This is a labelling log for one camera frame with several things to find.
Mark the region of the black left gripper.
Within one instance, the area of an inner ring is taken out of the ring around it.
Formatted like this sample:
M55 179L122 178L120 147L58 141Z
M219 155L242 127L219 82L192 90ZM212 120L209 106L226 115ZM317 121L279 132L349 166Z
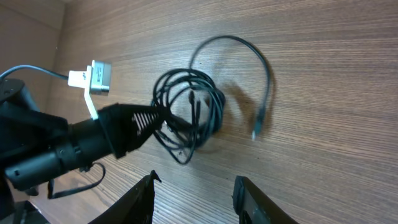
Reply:
M139 149L165 119L156 106L114 104L99 110L98 119L70 125L67 156L71 159L123 157Z

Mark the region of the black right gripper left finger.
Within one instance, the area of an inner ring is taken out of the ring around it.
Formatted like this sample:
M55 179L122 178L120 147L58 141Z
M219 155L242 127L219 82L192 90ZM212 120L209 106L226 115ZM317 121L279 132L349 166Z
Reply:
M155 180L161 182L155 170L152 170L89 224L151 224L155 204Z

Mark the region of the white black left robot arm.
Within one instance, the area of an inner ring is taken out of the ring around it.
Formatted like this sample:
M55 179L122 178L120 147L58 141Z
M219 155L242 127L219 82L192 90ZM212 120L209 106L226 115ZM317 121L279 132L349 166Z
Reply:
M12 188L36 196L46 183L47 197L56 199L96 187L99 181L53 191L54 180L71 170L88 172L103 157L139 149L164 121L155 106L116 103L98 115L69 124L40 112L22 80L1 80L1 218L14 213Z

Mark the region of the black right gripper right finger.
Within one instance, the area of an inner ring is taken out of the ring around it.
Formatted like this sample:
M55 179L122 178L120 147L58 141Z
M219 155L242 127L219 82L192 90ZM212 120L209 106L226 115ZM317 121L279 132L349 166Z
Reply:
M235 178L233 208L239 224L298 224L245 176Z

